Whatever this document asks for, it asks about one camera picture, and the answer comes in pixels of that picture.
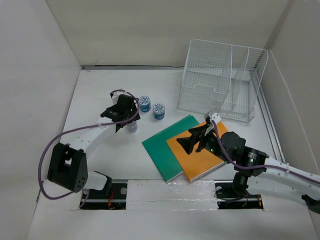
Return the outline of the orange clip folder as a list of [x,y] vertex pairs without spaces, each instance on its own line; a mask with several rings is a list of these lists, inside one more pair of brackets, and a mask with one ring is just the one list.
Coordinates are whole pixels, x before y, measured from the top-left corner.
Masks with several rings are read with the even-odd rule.
[[190,182],[194,182],[215,169],[222,167],[225,162],[205,149],[201,152],[195,152],[199,146],[198,143],[194,146],[193,152],[191,154],[187,154],[183,147],[177,142],[177,139],[190,136],[191,133],[186,130],[168,139],[166,142],[180,164],[187,179]]

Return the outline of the green clip folder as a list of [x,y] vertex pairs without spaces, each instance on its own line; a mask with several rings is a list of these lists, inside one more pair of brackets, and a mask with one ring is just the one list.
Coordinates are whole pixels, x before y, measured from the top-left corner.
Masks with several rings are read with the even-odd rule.
[[183,172],[167,140],[195,127],[198,123],[192,115],[188,115],[142,142],[165,182],[172,181]]

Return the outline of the blue jar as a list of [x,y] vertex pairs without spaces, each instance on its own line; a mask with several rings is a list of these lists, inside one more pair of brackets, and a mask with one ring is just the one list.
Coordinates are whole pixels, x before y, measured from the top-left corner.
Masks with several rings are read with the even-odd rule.
[[155,103],[152,108],[153,117],[156,120],[162,120],[165,117],[165,105],[162,103]]
[[146,95],[141,96],[139,98],[139,107],[142,112],[149,112],[151,110],[151,99]]

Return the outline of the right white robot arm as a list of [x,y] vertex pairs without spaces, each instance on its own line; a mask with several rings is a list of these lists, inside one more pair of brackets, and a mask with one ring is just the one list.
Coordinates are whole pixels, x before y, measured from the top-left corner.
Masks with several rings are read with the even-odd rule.
[[216,191],[222,203],[229,206],[249,196],[270,195],[300,203],[314,213],[320,212],[319,175],[291,167],[246,146],[246,140],[233,131],[220,135],[215,124],[204,124],[188,132],[189,137],[176,140],[188,155],[206,150],[233,165],[232,183]]

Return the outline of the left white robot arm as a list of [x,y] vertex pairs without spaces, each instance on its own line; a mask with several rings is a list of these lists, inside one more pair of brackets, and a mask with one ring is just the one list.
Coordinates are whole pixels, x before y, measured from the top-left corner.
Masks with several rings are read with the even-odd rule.
[[95,149],[110,140],[122,128],[139,119],[139,100],[128,92],[113,98],[114,105],[100,114],[96,124],[69,130],[86,130],[68,143],[57,143],[52,150],[47,179],[72,193],[94,190],[100,198],[111,194],[112,179],[98,172],[88,171],[87,160]]

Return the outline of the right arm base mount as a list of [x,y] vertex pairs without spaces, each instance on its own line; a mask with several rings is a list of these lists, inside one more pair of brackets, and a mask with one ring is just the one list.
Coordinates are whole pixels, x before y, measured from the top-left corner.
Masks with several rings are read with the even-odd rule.
[[263,210],[261,195],[252,195],[249,193],[236,193],[233,188],[232,180],[215,180],[214,196],[217,200],[219,210]]

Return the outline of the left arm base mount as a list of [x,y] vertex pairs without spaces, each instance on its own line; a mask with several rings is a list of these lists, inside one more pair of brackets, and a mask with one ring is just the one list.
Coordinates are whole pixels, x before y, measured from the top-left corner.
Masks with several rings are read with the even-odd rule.
[[81,210],[125,210],[127,203],[128,181],[112,181],[108,193],[95,189],[84,190],[79,208]]

